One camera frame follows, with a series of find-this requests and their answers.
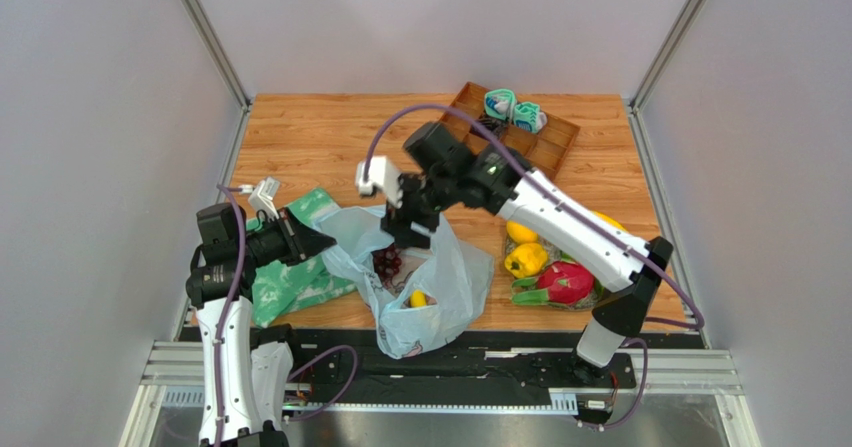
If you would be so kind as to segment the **single yellow fake banana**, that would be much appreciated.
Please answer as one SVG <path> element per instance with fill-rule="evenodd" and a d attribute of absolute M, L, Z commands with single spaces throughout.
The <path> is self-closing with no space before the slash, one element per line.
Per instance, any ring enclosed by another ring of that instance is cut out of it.
<path fill-rule="evenodd" d="M 430 305 L 430 298 L 421 290 L 414 290 L 409 299 L 408 305 L 410 308 L 422 308 Z"/>

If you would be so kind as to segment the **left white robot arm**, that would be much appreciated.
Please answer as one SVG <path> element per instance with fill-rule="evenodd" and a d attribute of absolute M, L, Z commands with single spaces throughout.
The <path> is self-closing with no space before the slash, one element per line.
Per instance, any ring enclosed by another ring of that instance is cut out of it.
<path fill-rule="evenodd" d="M 278 261 L 297 266 L 335 246 L 332 237 L 282 208 L 249 231 L 244 210 L 220 203 L 196 215 L 196 248 L 186 291 L 198 321 L 204 368 L 201 446 L 285 446 L 284 387 L 293 366 L 286 337 L 275 331 L 253 343 L 252 284 Z"/>

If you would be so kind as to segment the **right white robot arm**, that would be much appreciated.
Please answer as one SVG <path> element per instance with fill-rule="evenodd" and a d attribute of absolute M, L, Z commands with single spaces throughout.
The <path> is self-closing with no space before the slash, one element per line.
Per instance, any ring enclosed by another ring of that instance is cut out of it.
<path fill-rule="evenodd" d="M 475 153 L 444 124 L 430 122 L 407 139 L 404 150 L 419 172 L 403 172 L 370 153 L 356 174 L 361 196 L 385 196 L 383 230 L 401 247 L 426 248 L 440 213 L 460 204 L 539 234 L 604 289 L 569 362 L 571 375 L 587 385 L 604 378 L 616 351 L 646 322 L 672 244 L 662 237 L 646 241 L 608 224 L 499 141 Z"/>

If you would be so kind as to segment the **dark red fake grapes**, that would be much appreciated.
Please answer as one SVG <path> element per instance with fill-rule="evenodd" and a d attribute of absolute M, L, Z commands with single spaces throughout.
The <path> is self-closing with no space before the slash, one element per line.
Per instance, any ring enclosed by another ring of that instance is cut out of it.
<path fill-rule="evenodd" d="M 401 250 L 394 244 L 372 252 L 373 268 L 383 284 L 389 284 L 400 273 Z"/>

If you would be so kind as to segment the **yellow fake lemon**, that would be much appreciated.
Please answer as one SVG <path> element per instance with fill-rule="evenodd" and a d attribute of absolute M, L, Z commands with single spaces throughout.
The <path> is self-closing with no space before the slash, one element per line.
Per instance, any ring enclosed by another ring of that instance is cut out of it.
<path fill-rule="evenodd" d="M 508 237 L 516 244 L 536 243 L 539 235 L 532 229 L 514 221 L 506 222 Z"/>

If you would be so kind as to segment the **yellow fake banana bunch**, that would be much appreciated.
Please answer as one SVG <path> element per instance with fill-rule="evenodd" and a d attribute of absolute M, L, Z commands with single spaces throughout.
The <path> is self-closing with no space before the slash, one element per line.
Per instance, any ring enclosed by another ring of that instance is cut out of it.
<path fill-rule="evenodd" d="M 624 231 L 624 232 L 627 231 L 627 229 L 620 222 L 616 221 L 612 217 L 610 217 L 610 216 L 608 216 L 608 215 L 606 215 L 602 212 L 598 212 L 598 211 L 594 211 L 594 214 L 598 218 L 600 218 L 602 221 L 606 222 L 608 225 L 614 227 L 615 229 L 618 229 L 618 230 Z"/>

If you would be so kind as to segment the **yellow fake bell pepper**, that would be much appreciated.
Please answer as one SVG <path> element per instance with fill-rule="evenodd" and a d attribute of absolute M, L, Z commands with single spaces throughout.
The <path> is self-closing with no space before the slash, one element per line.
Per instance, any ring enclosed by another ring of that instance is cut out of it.
<path fill-rule="evenodd" d="M 539 243 L 517 245 L 504 258 L 504 267 L 516 279 L 539 275 L 549 262 L 549 253 Z"/>

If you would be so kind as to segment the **pink fake dragon fruit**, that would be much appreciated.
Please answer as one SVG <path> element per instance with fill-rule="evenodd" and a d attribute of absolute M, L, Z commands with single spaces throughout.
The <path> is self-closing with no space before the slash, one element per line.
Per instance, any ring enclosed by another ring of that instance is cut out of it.
<path fill-rule="evenodd" d="M 519 306 L 571 307 L 594 290 L 595 278 L 583 266 L 565 261 L 551 263 L 535 277 L 511 285 L 511 302 Z"/>

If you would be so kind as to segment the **translucent printed plastic bag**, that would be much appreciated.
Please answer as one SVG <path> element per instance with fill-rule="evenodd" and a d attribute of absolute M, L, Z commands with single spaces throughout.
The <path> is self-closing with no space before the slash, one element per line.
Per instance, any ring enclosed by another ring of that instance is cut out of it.
<path fill-rule="evenodd" d="M 400 273 L 383 284 L 373 268 L 372 252 L 393 238 L 380 229 L 382 206 L 342 208 L 319 218 L 313 227 L 336 239 L 321 254 L 327 270 L 352 281 L 376 325 L 380 350 L 393 359 L 414 357 L 454 341 L 484 311 L 495 272 L 494 257 L 458 239 L 445 216 L 428 250 L 401 252 Z M 410 308 L 414 290 L 430 305 Z"/>

